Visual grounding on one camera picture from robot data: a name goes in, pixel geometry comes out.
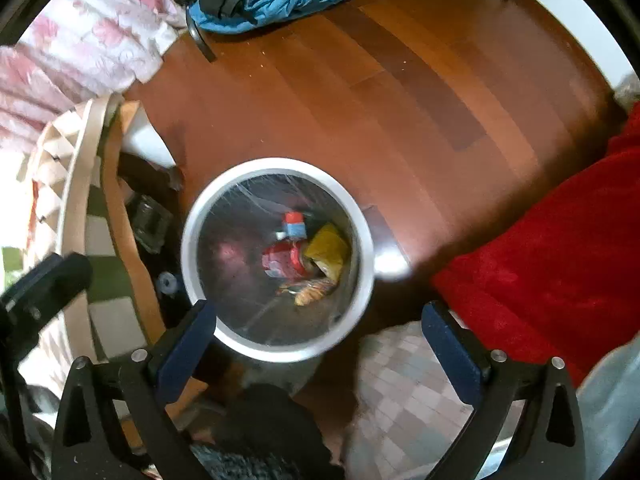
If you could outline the orange noodle snack bag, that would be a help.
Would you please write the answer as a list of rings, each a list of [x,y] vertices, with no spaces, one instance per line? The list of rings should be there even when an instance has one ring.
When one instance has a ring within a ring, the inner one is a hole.
[[[335,287],[336,283],[330,278],[312,278],[283,284],[278,288],[278,294],[291,296],[297,307],[306,307],[326,298]]]

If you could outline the crushed red soda can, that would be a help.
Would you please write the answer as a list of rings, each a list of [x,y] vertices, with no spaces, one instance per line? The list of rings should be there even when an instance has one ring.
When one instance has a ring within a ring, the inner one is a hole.
[[[262,270],[270,278],[303,280],[314,275],[314,265],[306,257],[303,240],[279,240],[262,252]]]

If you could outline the yellow panda snack wrapper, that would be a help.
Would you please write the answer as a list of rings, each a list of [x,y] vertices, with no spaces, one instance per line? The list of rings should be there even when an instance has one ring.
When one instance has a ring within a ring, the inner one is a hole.
[[[333,223],[328,222],[314,234],[304,255],[326,278],[337,284],[350,257],[350,246]]]

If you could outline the blue white milk carton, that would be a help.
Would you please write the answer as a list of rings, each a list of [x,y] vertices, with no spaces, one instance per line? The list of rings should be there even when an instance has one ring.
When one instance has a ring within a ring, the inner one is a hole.
[[[304,215],[299,211],[287,211],[283,215],[282,228],[276,232],[276,240],[306,240],[307,229]]]

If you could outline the white round trash bin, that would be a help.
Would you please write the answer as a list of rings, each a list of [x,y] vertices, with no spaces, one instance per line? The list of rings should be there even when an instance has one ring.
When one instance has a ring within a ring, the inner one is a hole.
[[[184,225],[192,302],[210,302],[215,337],[269,363],[321,356],[366,312],[374,250],[363,212],[334,177],[290,158],[242,162],[216,177]]]

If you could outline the light blue jeans leg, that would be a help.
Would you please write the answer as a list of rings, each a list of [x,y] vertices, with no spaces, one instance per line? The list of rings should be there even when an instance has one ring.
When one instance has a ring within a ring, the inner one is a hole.
[[[608,354],[577,390],[586,451],[586,478],[599,479],[639,420],[639,335]]]

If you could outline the checkered printed tablecloth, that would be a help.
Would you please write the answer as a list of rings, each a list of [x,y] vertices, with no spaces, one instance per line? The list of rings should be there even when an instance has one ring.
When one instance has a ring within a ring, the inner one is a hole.
[[[156,344],[168,329],[127,204],[140,191],[127,162],[171,171],[175,162],[139,101],[119,94],[82,103],[49,122],[29,156],[32,224],[24,263],[52,254],[88,258],[92,282],[55,315],[18,368],[29,385],[62,396],[73,360],[97,363]]]

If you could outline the red blanket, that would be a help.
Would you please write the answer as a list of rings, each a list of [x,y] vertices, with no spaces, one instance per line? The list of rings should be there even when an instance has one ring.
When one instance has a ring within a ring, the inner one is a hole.
[[[639,112],[605,155],[506,232],[452,259],[436,294],[489,349],[562,358],[574,385],[639,330]]]

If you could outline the pink floral curtain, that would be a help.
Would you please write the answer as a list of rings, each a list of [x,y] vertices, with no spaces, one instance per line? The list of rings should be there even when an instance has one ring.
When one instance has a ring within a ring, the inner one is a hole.
[[[30,152],[48,122],[147,82],[186,29],[175,0],[51,0],[1,50],[1,145]]]

